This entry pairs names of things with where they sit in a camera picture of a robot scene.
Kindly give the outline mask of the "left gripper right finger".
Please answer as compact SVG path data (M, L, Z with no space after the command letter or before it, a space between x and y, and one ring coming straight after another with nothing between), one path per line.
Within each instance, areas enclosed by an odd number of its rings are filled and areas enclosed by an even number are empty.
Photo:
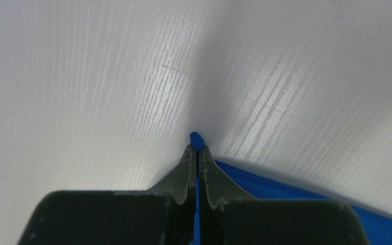
M318 199L259 199L199 152L201 244L369 244L353 209Z

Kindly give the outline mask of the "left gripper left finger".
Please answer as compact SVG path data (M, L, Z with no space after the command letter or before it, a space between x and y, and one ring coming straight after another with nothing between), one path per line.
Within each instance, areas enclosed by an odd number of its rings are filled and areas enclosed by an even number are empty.
M59 190L36 206L19 244L190 244L195 149L147 190Z

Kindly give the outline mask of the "blue graphic t-shirt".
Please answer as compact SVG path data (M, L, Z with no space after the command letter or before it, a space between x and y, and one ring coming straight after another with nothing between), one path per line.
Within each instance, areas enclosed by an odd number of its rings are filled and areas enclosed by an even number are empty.
M219 166L241 188L263 199L328 199L325 195L265 178L243 169L216 161ZM353 205L360 218L370 244L392 244L392 218L367 208Z

